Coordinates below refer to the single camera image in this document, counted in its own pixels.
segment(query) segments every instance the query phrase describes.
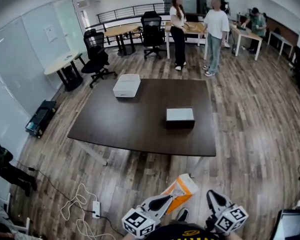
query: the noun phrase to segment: tabletop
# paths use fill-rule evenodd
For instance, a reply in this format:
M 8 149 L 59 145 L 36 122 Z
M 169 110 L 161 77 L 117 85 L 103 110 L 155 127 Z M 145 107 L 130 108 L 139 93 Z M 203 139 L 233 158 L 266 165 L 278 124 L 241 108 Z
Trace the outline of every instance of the tabletop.
M 279 35 L 278 33 L 275 33 L 273 31 L 271 31 L 270 33 L 271 33 L 271 35 L 274 35 L 276 38 L 278 38 L 282 42 L 286 43 L 287 45 L 292 46 L 292 44 L 287 39 L 285 39 L 282 35 Z
M 137 24 L 109 27 L 106 29 L 106 32 L 104 32 L 104 35 L 106 37 L 114 37 L 114 36 L 122 35 L 125 33 L 129 33 L 132 30 L 137 29 L 138 27 L 140 27 L 140 26 Z
M 241 35 L 242 37 L 245 37 L 245 38 L 250 38 L 250 39 L 255 39 L 255 40 L 258 40 L 258 41 L 262 41 L 262 37 L 258 36 L 257 34 L 254 34 L 254 33 L 251 33 L 251 30 L 246 28 L 247 30 L 247 34 L 244 34 L 242 33 L 236 25 L 234 24 L 230 24 L 230 28 L 233 29 L 234 32 L 236 32 L 238 35 Z
M 205 81 L 141 79 L 134 98 L 115 97 L 116 82 L 99 82 L 68 138 L 147 153 L 216 156 L 212 105 Z M 194 128 L 166 129 L 167 108 L 192 108 Z
M 191 26 L 193 26 L 193 28 L 189 28 L 188 25 L 184 25 L 183 27 L 187 30 L 188 33 L 203 33 L 204 32 L 204 25 L 202 25 L 201 22 L 187 22 L 188 24 L 190 24 Z M 166 21 L 165 22 L 165 32 L 170 32 L 170 28 L 171 28 L 171 21 Z
M 45 70 L 45 75 L 51 75 L 60 69 L 64 68 L 68 63 L 72 62 L 78 55 L 78 50 L 68 51 L 56 58 Z

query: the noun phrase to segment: power socket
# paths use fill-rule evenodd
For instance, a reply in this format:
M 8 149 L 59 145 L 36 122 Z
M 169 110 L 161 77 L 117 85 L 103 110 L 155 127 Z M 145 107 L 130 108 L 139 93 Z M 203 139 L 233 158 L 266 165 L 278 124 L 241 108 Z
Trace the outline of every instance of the power socket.
M 101 215 L 101 203 L 98 201 L 93 201 L 92 203 L 92 218 L 99 219 Z

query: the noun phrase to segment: chair base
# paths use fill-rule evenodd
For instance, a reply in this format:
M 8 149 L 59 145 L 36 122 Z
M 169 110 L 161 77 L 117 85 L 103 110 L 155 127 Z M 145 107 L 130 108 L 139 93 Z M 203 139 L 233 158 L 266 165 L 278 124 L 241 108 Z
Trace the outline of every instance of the chair base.
M 117 76 L 118 74 L 114 71 L 109 71 L 107 68 L 103 67 L 103 70 L 96 74 L 93 74 L 91 76 L 91 78 L 93 79 L 92 82 L 89 84 L 90 88 L 93 88 L 93 83 L 96 82 L 99 78 L 101 79 L 104 79 L 103 76 L 106 76 L 106 75 L 110 75 L 110 74 L 114 74 L 115 76 Z
M 144 50 L 144 59 L 146 60 L 147 59 L 147 56 L 152 54 L 152 53 L 155 53 L 159 59 L 161 59 L 161 56 L 159 55 L 159 52 L 166 52 L 167 50 L 164 50 L 164 49 L 160 49 L 159 47 L 153 47 L 152 49 L 145 49 Z

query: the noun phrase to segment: person in white t-shirt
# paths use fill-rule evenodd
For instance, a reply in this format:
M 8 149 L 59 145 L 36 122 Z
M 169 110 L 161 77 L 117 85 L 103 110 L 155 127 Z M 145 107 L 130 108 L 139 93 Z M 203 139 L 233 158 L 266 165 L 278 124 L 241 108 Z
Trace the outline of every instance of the person in white t-shirt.
M 182 70 L 186 63 L 186 43 L 185 34 L 187 30 L 184 25 L 187 24 L 182 0 L 171 0 L 171 30 L 170 33 L 175 45 L 175 69 Z
M 227 14 L 220 9 L 221 0 L 211 0 L 211 9 L 204 18 L 204 30 L 208 29 L 207 45 L 210 53 L 210 66 L 203 68 L 206 77 L 214 76 L 218 71 L 220 50 L 225 46 L 229 20 Z

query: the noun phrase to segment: dark brown table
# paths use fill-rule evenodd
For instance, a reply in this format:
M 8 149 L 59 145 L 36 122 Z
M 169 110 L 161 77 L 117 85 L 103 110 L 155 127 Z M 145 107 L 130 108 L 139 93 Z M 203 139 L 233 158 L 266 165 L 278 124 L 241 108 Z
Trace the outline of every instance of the dark brown table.
M 142 79 L 134 98 L 117 98 L 117 80 L 102 80 L 94 88 L 68 137 L 103 165 L 86 143 L 112 148 L 177 156 L 200 157 L 191 171 L 197 175 L 216 156 L 212 105 L 202 80 Z M 192 108 L 192 129 L 166 129 L 167 108 Z

